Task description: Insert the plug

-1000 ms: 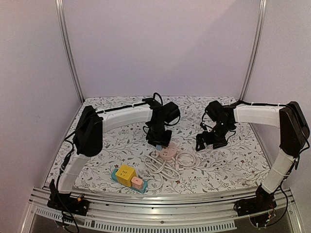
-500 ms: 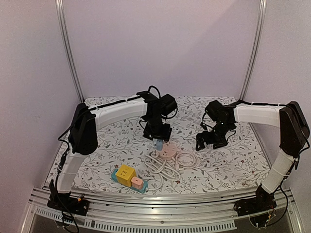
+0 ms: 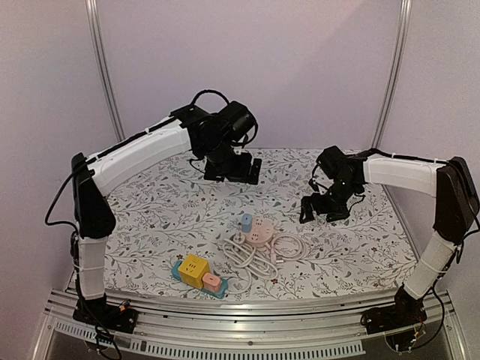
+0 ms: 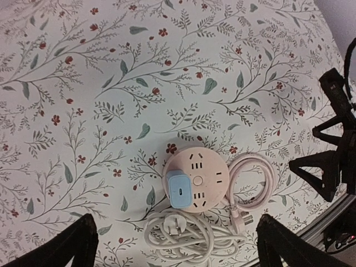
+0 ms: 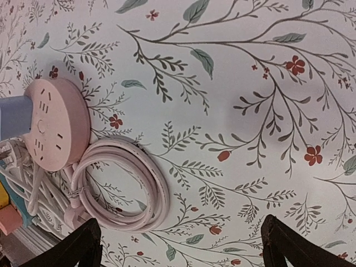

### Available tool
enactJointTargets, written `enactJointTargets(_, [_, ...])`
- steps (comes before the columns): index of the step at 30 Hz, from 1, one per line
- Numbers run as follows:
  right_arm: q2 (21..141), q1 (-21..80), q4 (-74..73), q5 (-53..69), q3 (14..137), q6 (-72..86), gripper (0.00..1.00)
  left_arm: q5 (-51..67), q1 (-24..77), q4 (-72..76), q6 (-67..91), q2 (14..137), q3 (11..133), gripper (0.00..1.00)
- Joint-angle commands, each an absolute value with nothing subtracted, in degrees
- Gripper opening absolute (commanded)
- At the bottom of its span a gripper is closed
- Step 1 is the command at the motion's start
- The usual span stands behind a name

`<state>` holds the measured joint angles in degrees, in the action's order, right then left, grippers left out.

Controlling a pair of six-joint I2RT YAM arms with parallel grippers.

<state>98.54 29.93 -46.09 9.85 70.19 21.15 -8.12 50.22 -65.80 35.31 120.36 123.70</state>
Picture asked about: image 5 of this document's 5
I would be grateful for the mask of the pink cube charger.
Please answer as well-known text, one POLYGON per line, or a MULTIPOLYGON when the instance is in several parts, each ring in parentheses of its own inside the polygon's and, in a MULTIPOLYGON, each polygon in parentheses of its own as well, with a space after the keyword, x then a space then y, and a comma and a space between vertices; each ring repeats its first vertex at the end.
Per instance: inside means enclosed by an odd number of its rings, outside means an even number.
POLYGON ((7 205, 0 213, 1 231, 7 236, 23 225, 22 217, 15 207, 7 205))

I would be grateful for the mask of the yellow cube socket adapter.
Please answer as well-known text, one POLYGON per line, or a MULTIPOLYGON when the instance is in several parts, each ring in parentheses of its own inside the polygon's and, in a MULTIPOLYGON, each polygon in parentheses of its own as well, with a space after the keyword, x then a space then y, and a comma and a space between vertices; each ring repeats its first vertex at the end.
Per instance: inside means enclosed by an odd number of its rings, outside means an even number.
POLYGON ((2 185, 2 183, 0 183, 0 209, 8 206, 9 204, 10 204, 9 195, 6 189, 4 188, 4 186, 2 185))

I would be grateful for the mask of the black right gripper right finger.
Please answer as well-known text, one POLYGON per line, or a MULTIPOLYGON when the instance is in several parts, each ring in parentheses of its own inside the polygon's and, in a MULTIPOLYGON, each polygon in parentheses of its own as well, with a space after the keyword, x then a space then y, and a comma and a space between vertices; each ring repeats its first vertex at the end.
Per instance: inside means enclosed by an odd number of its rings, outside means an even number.
POLYGON ((323 248, 309 242, 274 215, 267 215, 261 226, 265 267, 292 266, 351 266, 323 248))

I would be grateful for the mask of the teal power strip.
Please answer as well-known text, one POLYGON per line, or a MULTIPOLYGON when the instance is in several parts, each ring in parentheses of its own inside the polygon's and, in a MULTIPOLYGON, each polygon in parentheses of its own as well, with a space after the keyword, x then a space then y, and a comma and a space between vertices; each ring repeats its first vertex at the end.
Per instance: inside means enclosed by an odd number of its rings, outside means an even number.
POLYGON ((22 217, 22 221, 23 221, 23 228, 27 228, 30 225, 32 225, 32 219, 33 216, 31 216, 27 209, 26 209, 26 205, 24 202, 24 199, 22 197, 20 197, 8 184, 6 178, 4 176, 1 176, 1 183, 4 186, 6 192, 9 195, 9 198, 11 200, 11 203, 13 204, 14 207, 17 208, 19 214, 22 217))

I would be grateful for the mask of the light blue cube charger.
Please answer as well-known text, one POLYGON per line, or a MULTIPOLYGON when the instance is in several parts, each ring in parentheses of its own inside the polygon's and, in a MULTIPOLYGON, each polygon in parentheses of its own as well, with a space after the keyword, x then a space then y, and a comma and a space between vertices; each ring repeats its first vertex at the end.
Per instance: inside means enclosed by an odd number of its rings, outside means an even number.
POLYGON ((33 103, 27 96, 1 98, 1 141, 28 134, 33 103))

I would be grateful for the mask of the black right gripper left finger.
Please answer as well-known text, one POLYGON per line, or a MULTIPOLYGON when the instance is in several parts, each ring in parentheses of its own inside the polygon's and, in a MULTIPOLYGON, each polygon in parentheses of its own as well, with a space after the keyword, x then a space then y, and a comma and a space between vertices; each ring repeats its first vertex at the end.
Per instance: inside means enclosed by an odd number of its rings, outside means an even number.
POLYGON ((91 218, 53 248, 22 264, 22 267, 94 267, 102 260, 101 228, 91 218))

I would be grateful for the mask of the round pink socket hub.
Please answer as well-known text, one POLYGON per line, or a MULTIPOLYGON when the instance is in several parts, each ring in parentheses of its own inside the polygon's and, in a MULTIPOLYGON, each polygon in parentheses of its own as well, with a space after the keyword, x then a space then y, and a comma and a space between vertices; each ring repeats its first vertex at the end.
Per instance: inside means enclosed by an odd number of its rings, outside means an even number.
POLYGON ((34 80, 25 90, 33 103, 26 148, 44 170, 54 172, 76 163, 90 140, 90 116, 77 88, 65 78, 34 80))

